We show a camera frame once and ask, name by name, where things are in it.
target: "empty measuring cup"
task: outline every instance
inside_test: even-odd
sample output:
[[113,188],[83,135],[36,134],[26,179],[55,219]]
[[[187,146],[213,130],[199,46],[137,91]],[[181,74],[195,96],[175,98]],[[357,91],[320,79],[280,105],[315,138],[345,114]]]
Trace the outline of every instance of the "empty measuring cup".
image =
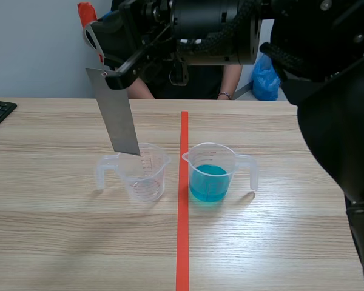
[[139,144],[140,156],[119,153],[104,156],[96,168],[98,188],[105,188],[105,170],[114,170],[124,181],[128,194],[135,200],[151,202],[164,192],[164,174],[171,162],[157,145]]
[[256,160],[248,155],[237,155],[225,145],[199,144],[182,158],[189,163],[190,191],[201,201],[215,202],[223,199],[239,167],[250,168],[251,189],[258,189]]

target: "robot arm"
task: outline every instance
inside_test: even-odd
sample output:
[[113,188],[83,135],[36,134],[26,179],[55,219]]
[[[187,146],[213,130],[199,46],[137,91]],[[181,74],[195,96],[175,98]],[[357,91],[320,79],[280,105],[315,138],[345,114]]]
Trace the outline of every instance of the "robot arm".
[[106,77],[124,89],[150,81],[164,61],[170,80],[187,65],[252,64],[262,19],[275,19],[271,57],[310,151],[345,193],[364,270],[364,0],[126,0],[85,29]]

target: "metal plate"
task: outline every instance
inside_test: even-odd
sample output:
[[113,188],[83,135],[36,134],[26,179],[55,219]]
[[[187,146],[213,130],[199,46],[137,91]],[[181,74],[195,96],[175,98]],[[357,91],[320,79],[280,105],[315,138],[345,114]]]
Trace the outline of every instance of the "metal plate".
[[109,89],[103,70],[86,68],[110,141],[116,152],[140,156],[127,90]]

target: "black cable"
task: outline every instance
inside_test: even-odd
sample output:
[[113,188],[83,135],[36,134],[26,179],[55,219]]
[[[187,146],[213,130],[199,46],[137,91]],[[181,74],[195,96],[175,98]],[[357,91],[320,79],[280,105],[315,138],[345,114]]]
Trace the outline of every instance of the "black cable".
[[260,51],[269,56],[282,68],[298,76],[314,79],[321,75],[316,66],[306,62],[299,56],[285,52],[275,44],[265,42],[260,46]]
[[187,44],[180,43],[179,49],[182,51],[200,52],[217,46],[226,38],[232,36],[234,32],[238,30],[243,21],[256,12],[256,8],[260,5],[260,3],[261,0],[245,0],[236,17],[230,23],[226,24],[220,32],[217,32],[210,38],[202,39],[200,44],[194,44],[191,42]]

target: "blue plastic bag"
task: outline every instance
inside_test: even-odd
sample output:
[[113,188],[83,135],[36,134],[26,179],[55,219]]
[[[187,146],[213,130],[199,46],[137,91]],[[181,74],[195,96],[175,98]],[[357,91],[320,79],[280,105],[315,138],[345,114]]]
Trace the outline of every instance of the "blue plastic bag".
[[252,92],[256,99],[261,101],[278,100],[280,79],[268,56],[263,55],[258,60],[252,72],[252,80],[254,81]]

